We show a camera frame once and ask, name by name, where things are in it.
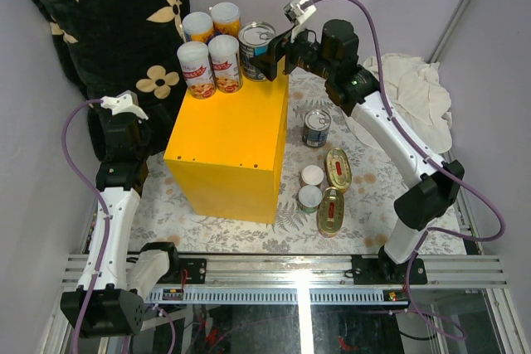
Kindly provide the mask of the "blue round tin can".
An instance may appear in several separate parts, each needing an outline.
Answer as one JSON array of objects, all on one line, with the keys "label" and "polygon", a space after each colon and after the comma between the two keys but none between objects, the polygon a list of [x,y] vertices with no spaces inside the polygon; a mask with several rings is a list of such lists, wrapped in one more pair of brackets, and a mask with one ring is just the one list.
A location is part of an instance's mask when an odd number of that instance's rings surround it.
[{"label": "blue round tin can", "polygon": [[270,41],[275,37],[275,28],[267,22],[248,22],[238,34],[240,62],[243,75],[253,81],[264,81],[265,76],[251,64],[255,56],[266,53]]}]

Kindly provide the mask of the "orange lidded front can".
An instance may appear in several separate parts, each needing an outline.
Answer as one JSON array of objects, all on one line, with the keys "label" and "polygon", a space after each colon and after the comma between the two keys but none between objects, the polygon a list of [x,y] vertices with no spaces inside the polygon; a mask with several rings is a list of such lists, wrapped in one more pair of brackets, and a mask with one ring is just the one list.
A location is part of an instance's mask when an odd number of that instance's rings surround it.
[{"label": "orange lidded front can", "polygon": [[232,2],[220,2],[210,9],[215,36],[229,35],[238,40],[241,29],[240,8]]}]

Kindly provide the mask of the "red white lidded can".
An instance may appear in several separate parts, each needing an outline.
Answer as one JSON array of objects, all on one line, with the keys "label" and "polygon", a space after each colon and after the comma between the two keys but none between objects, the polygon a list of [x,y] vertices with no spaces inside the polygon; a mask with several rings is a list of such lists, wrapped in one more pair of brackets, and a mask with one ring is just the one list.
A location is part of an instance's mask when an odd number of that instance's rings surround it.
[{"label": "red white lidded can", "polygon": [[188,91],[195,99],[208,99],[216,92],[208,47],[201,41],[182,44],[177,50]]}]

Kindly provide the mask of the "dark round tin can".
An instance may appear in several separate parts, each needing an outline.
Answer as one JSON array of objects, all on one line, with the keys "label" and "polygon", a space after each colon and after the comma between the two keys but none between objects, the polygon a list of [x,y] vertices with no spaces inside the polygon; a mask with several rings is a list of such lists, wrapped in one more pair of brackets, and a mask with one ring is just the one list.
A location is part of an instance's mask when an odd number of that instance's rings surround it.
[{"label": "dark round tin can", "polygon": [[310,148],[323,147],[328,138],[331,117],[322,109],[310,110],[304,116],[302,140]]}]

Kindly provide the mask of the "orange blue lidded can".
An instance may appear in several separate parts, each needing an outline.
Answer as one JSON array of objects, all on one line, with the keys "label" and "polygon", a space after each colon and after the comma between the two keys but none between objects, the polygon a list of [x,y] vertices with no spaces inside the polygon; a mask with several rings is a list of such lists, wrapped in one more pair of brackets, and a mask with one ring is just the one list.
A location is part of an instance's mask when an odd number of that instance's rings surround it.
[{"label": "orange blue lidded can", "polygon": [[212,18],[205,12],[191,12],[182,21],[185,41],[208,43],[214,36]]}]

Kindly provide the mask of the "black floral plush pillow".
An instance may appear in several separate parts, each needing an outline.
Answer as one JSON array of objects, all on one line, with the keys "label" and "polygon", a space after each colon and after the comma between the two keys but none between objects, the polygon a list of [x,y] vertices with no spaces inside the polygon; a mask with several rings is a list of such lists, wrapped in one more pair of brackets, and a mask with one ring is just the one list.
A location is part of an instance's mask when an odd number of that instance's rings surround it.
[{"label": "black floral plush pillow", "polygon": [[168,145],[186,85],[177,59],[189,0],[32,0],[66,78],[89,100],[127,90],[148,115],[151,151]]}]

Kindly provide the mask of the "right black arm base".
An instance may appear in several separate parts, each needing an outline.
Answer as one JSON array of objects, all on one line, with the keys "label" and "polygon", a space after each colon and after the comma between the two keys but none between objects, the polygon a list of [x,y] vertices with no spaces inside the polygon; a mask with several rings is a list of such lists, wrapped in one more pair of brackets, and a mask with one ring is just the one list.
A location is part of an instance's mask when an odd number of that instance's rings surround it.
[{"label": "right black arm base", "polygon": [[[394,264],[385,255],[352,255],[351,268],[343,272],[357,285],[404,284],[408,261]],[[426,267],[422,259],[414,259],[409,273],[411,285],[426,285]]]}]

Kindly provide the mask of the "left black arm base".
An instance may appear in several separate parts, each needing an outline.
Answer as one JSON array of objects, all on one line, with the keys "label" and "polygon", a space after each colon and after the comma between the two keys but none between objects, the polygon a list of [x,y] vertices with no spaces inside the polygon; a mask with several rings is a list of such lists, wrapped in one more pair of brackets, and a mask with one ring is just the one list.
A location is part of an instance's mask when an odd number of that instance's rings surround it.
[{"label": "left black arm base", "polygon": [[168,284],[176,284],[179,288],[188,285],[205,284],[207,277],[207,260],[204,258],[181,258],[178,269],[171,271]]}]

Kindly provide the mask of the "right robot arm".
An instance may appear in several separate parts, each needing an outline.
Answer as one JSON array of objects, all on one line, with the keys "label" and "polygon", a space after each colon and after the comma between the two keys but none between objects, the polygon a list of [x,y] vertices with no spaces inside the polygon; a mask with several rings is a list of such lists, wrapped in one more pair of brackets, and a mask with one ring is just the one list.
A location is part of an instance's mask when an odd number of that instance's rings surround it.
[{"label": "right robot arm", "polygon": [[324,79],[329,98],[362,125],[389,156],[407,185],[393,204],[397,223],[378,252],[375,274],[388,283],[402,282],[408,261],[422,234],[454,204],[464,176],[463,166],[446,162],[432,152],[415,133],[407,132],[398,112],[385,104],[380,84],[358,62],[359,38],[345,20],[326,22],[320,41],[309,39],[309,30],[287,31],[273,38],[250,63],[269,81],[277,76],[277,64],[289,74],[299,67]]}]

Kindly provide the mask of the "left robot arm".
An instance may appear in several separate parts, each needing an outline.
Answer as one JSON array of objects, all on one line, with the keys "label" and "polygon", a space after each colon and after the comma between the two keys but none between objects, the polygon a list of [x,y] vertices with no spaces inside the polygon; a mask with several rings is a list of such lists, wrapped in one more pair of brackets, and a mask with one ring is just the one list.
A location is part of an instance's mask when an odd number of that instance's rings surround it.
[{"label": "left robot arm", "polygon": [[106,154],[91,188],[99,204],[90,253],[76,289],[61,297],[61,311],[75,341],[132,336],[140,331],[144,302],[159,280],[182,272],[172,242],[146,244],[127,263],[129,237],[148,175],[149,128],[140,117],[122,113],[104,127]]}]

